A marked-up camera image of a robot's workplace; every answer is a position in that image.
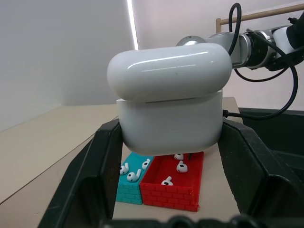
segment brick pattern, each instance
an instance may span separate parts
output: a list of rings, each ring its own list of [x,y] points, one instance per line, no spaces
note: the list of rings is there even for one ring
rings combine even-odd
[[[133,204],[143,204],[139,185],[119,184],[116,201]]]
[[[140,189],[145,205],[198,211],[192,188],[141,183]]]

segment beige table surface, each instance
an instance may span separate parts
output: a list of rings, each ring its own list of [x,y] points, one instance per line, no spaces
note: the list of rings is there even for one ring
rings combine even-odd
[[[238,112],[234,98],[223,108]],[[69,163],[99,126],[117,116],[116,105],[61,107],[0,133],[0,227],[37,227]],[[124,146],[122,162],[130,154]],[[227,220],[238,214],[224,175],[217,144],[205,151],[198,212],[117,202],[114,219],[151,218],[166,221],[174,215],[193,220]]]

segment white earbud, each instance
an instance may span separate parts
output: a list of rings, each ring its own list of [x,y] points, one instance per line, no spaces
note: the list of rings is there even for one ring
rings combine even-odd
[[[178,153],[174,155],[176,160],[184,160],[184,155],[182,153]]]
[[[137,174],[135,175],[134,172],[130,172],[127,176],[127,180],[129,182],[135,182],[139,179],[140,175],[141,175],[142,170],[138,169]]]
[[[186,164],[184,164],[183,161],[180,161],[180,163],[177,165],[176,170],[178,172],[187,172],[188,171],[188,167]]]
[[[165,179],[165,180],[163,180],[162,181],[162,183],[161,183],[161,185],[173,185],[173,183],[171,182],[171,177],[169,176],[169,177],[167,177],[167,179]]]
[[[125,163],[120,167],[120,175],[124,175],[129,171],[129,164]]]
[[[145,169],[148,167],[149,163],[150,163],[150,159],[148,158],[148,159],[142,164],[142,169],[145,170]]]

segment light strip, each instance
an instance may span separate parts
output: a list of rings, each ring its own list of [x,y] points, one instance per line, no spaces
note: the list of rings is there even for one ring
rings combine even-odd
[[[136,35],[132,0],[127,0],[127,3],[128,3],[128,11],[129,11],[130,24],[131,24],[131,31],[132,31],[133,41],[134,41],[134,49],[138,50],[138,42],[137,42],[137,35]]]

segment white wall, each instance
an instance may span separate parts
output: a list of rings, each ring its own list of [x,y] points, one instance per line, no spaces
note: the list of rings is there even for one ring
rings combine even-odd
[[[215,34],[216,18],[228,18],[230,7],[235,0],[133,0],[134,16],[139,49],[175,46],[188,35],[207,38]],[[243,15],[304,3],[292,0],[239,0]],[[241,31],[246,28],[266,29],[288,25],[288,17],[299,17],[301,12],[242,22]],[[297,66],[299,90],[291,110],[304,110],[304,63]],[[274,75],[266,69],[250,71],[241,69],[250,78],[265,78]],[[239,107],[279,109],[287,102],[292,91],[292,76],[286,71],[279,78],[264,82],[250,83],[232,73],[224,87],[224,96],[234,96]]]
[[[106,68],[133,49],[126,0],[2,0],[0,131],[60,105],[114,103]]]

